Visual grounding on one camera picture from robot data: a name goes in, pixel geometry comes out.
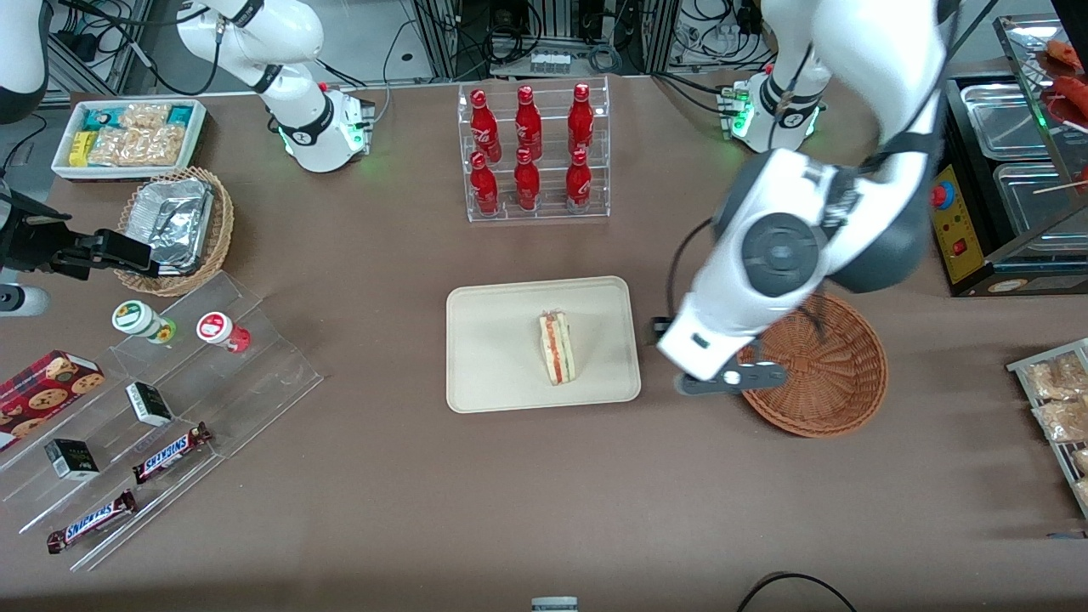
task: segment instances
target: coca-cola bottle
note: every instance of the coca-cola bottle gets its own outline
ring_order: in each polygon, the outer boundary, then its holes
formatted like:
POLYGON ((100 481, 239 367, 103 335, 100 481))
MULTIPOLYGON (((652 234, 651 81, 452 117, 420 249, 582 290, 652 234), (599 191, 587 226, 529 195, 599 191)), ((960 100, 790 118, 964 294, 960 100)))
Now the coca-cola bottle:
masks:
POLYGON ((528 147, 518 149, 514 182, 518 185, 518 206, 527 212, 536 210, 541 198, 541 172, 533 163, 533 155, 528 147))
POLYGON ((472 151, 469 161, 472 163, 469 182, 472 183, 477 208, 480 209, 480 215, 494 217, 498 215, 498 183, 495 182, 495 173, 487 168, 487 158, 481 151, 472 151))
POLYGON ((518 146, 528 148, 533 159, 540 159, 544 155, 541 111, 533 102, 533 88, 528 85, 518 87, 518 114, 514 124, 518 130, 518 146))
POLYGON ((570 155, 579 148, 590 150, 593 144, 593 107, 590 106, 590 86, 585 83, 574 85, 574 103, 567 115, 567 130, 570 155))
POLYGON ((487 108, 487 95, 483 89, 473 89, 469 99, 472 101, 472 139, 477 148, 487 156, 487 161, 497 163, 503 158, 503 147, 498 144, 495 113, 487 108))
POLYGON ((567 169, 567 210, 574 215, 585 212, 590 207, 590 181, 593 173, 585 166, 585 149, 577 149, 570 156, 570 168, 567 169))

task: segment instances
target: brown table surface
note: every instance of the brown table surface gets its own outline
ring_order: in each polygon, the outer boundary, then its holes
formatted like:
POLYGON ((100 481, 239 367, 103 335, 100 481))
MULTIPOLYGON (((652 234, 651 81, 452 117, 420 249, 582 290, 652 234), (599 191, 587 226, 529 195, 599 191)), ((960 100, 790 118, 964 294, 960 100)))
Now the brown table surface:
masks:
MULTIPOLYGON (((664 313, 673 248, 746 159, 656 82, 609 82, 614 212, 596 225, 470 227, 456 86, 397 89, 373 154, 332 174, 284 155, 256 96, 206 98, 198 161, 237 215, 226 269, 327 379, 94 572, 0 529, 0 609, 527 610, 569 593, 586 612, 729 610, 788 570, 862 610, 1084 610, 1088 542, 1044 539, 1079 527, 1078 511, 1003 367, 1086 335, 1083 297, 952 299, 936 253, 902 285, 851 297, 891 382, 841 439, 789 436, 738 397, 681 397, 648 346, 628 404, 446 406, 452 290, 616 274, 641 327, 664 313)), ((827 101, 805 150, 858 161, 870 113, 837 84, 827 101)), ((114 227, 133 188, 58 180, 49 204, 90 231, 114 227)), ((108 314, 137 295, 112 272, 33 280, 53 306, 0 319, 0 376, 121 340, 108 314)), ((837 609, 779 583, 750 610, 802 602, 837 609)))

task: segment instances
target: brown wicker basket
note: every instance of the brown wicker basket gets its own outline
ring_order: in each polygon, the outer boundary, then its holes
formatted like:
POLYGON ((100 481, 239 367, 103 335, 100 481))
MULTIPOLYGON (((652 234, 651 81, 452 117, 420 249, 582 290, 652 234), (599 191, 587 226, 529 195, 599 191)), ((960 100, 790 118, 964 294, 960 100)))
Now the brown wicker basket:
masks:
MULTIPOLYGON (((128 289, 160 297, 176 297, 205 284, 223 267, 226 252, 231 247, 231 231, 234 230, 234 205, 231 203, 231 194, 226 193, 223 183, 214 174, 201 168, 176 170, 162 176, 156 176, 153 181, 181 181, 183 179, 200 179, 215 188, 215 199, 212 201, 211 219, 208 221, 208 236, 205 238, 200 268, 188 277, 162 277, 158 279, 114 270, 121 282, 128 289)), ((119 232, 124 233, 125 228, 128 227, 128 215, 132 213, 135 199, 136 194, 134 193, 128 198, 128 205, 121 211, 121 221, 118 222, 119 232)))
MULTIPOLYGON (((762 335, 761 358, 789 372, 776 389, 744 391, 752 407, 778 427, 806 438, 850 433, 865 425, 888 390, 888 359, 869 323, 832 295, 805 302, 812 318, 794 310, 762 335), (823 335, 813 318, 823 327, 823 335)), ((752 346, 739 355, 752 363, 752 346)))

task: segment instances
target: sandwich slice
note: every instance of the sandwich slice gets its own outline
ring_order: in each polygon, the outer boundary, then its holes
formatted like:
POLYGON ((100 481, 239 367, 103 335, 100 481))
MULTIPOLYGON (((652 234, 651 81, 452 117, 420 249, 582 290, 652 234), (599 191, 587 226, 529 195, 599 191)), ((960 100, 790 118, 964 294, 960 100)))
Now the sandwich slice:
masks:
POLYGON ((562 310, 541 315, 541 343, 544 346, 544 366, 552 384, 574 380, 574 352, 570 346, 570 326, 562 310))

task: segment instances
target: red cookie box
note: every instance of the red cookie box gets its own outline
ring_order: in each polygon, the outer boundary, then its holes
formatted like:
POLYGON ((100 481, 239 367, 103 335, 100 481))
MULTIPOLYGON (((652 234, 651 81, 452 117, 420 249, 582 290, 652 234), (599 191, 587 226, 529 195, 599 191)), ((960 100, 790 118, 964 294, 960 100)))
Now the red cookie box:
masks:
POLYGON ((63 411, 106 377, 94 363, 51 351, 0 383, 0 451, 63 411))

